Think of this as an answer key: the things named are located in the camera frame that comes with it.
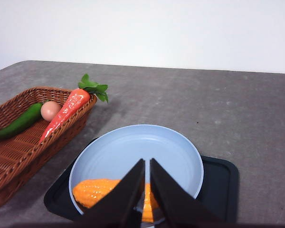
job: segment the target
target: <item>wicker basket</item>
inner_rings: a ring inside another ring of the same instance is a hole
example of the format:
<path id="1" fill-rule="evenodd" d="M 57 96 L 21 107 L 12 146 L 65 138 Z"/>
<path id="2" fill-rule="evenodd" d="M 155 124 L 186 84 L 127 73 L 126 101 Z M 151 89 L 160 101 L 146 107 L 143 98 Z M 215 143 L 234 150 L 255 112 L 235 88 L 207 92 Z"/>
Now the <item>wicker basket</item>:
<path id="1" fill-rule="evenodd" d="M 70 90 L 34 87 L 0 106 L 0 128 L 18 118 L 31 104 L 53 100 L 63 105 Z M 43 119 L 13 138 L 0 141 L 0 206 L 5 204 L 56 152 L 85 126 L 95 95 L 62 126 L 38 144 L 48 125 Z"/>

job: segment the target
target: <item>white wall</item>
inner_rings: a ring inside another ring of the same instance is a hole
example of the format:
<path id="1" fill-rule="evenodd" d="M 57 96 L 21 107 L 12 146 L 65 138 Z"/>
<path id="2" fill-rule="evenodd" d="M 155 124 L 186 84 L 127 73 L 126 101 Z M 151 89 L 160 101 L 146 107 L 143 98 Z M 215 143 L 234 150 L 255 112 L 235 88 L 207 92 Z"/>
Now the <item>white wall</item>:
<path id="1" fill-rule="evenodd" d="M 285 0 L 0 0 L 22 60 L 285 73 Z"/>

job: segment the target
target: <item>black tray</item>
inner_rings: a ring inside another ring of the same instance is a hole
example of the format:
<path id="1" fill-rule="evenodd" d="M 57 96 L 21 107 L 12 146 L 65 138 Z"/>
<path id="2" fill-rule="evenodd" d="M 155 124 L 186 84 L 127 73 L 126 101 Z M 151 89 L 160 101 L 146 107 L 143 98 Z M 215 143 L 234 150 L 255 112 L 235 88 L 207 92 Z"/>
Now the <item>black tray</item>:
<path id="1" fill-rule="evenodd" d="M 238 207 L 238 169 L 229 161 L 202 156 L 204 180 L 197 197 L 208 210 L 226 222 L 236 222 Z M 63 172 L 44 196 L 48 211 L 76 220 L 76 210 L 68 191 L 68 179 L 75 161 Z"/>

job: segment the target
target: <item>green leaves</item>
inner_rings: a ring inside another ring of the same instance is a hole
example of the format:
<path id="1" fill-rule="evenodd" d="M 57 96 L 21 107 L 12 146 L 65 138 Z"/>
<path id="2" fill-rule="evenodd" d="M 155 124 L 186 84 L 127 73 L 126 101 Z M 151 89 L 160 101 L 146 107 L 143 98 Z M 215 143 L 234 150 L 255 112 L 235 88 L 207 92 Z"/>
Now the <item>green leaves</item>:
<path id="1" fill-rule="evenodd" d="M 102 85 L 97 82 L 90 81 L 88 74 L 83 75 L 81 82 L 78 83 L 78 87 L 86 90 L 90 94 L 95 94 L 101 101 L 109 102 L 108 95 L 105 92 L 108 85 Z"/>

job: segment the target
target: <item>orange carrot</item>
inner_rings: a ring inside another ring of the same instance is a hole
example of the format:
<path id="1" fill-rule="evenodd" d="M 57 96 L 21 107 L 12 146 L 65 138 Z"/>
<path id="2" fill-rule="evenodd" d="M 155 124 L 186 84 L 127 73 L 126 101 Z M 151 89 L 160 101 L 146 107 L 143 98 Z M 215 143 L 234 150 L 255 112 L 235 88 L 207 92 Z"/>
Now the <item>orange carrot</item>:
<path id="1" fill-rule="evenodd" d="M 63 122 L 65 122 L 72 114 L 74 114 L 80 107 L 87 103 L 90 99 L 90 94 L 83 89 L 75 89 L 71 92 L 70 96 L 66 100 L 63 107 L 49 123 L 45 131 L 43 132 L 39 143 L 41 143 L 45 137 L 56 130 Z"/>
<path id="2" fill-rule="evenodd" d="M 61 124 L 70 118 L 70 116 L 80 107 L 87 103 L 90 100 L 90 94 L 95 94 L 101 101 L 108 102 L 108 95 L 105 92 L 108 85 L 102 85 L 97 82 L 90 81 L 88 74 L 83 75 L 81 81 L 78 83 L 78 87 L 79 88 L 71 92 L 61 110 L 49 123 L 43 132 L 39 143 L 41 143 L 45 137 L 55 131 Z"/>

